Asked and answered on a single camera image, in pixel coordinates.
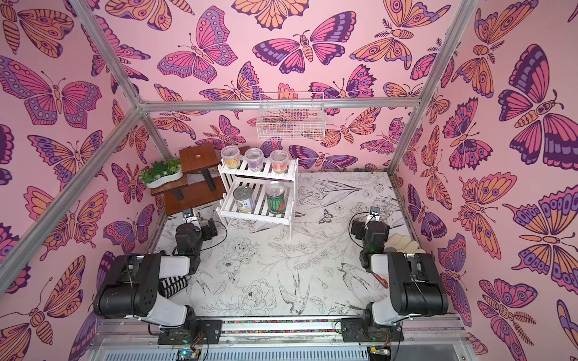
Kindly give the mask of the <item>white purple tin can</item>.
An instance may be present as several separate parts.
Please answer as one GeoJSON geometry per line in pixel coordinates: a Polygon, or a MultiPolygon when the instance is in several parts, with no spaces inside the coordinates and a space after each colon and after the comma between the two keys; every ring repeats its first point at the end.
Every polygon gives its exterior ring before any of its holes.
{"type": "Polygon", "coordinates": [[[250,214],[254,210],[253,189],[249,186],[239,186],[233,191],[233,198],[236,203],[237,211],[244,214],[250,214]]]}

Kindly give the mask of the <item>green watermelon seed can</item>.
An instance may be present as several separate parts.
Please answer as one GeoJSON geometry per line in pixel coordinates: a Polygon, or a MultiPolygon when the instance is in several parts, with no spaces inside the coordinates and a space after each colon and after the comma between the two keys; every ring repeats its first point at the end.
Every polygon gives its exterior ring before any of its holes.
{"type": "Polygon", "coordinates": [[[271,214],[282,214],[286,209],[286,187],[282,182],[271,181],[265,187],[266,201],[271,214]]]}

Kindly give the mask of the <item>clear jar orange seeds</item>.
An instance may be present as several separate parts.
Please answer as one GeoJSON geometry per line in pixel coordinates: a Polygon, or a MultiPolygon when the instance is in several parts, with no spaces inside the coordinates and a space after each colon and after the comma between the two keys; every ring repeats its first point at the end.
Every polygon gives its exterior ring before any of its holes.
{"type": "Polygon", "coordinates": [[[238,147],[230,145],[221,150],[223,164],[229,169],[238,169],[242,163],[241,151],[238,147]]]}

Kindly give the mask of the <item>clear jar purple seeds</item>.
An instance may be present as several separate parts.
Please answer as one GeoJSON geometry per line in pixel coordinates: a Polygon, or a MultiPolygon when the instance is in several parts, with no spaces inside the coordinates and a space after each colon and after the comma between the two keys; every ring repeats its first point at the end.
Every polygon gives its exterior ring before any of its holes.
{"type": "Polygon", "coordinates": [[[251,171],[262,171],[264,164],[264,153],[260,148],[250,148],[245,152],[245,161],[251,171]]]}

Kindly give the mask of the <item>clear jar red seeds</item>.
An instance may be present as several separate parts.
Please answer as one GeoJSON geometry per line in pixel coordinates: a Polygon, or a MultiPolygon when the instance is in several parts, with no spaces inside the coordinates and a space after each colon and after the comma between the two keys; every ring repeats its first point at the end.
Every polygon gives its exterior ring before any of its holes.
{"type": "Polygon", "coordinates": [[[269,155],[269,161],[272,170],[277,174],[284,174],[287,172],[290,162],[289,153],[285,150],[274,150],[269,155]]]}

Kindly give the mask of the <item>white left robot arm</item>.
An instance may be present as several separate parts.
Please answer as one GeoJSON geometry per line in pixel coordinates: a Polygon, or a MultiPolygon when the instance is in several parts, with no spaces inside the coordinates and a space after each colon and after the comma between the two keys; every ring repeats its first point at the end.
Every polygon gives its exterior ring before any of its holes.
{"type": "Polygon", "coordinates": [[[203,243],[218,234],[215,221],[200,227],[192,223],[176,228],[172,254],[127,254],[118,257],[93,301],[94,312],[105,319],[133,319],[157,326],[159,345],[218,344],[220,320],[202,321],[191,305],[172,300],[185,291],[200,267],[203,243]]]}

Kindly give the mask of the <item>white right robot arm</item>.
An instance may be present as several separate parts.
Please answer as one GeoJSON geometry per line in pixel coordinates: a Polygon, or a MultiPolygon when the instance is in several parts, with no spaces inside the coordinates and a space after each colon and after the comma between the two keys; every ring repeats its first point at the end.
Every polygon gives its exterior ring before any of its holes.
{"type": "Polygon", "coordinates": [[[390,233],[384,222],[369,218],[350,221],[349,235],[361,242],[360,262],[388,291],[385,299],[370,302],[361,317],[340,322],[345,342],[402,341],[403,322],[447,314],[449,300],[432,255],[411,237],[390,233]]]}

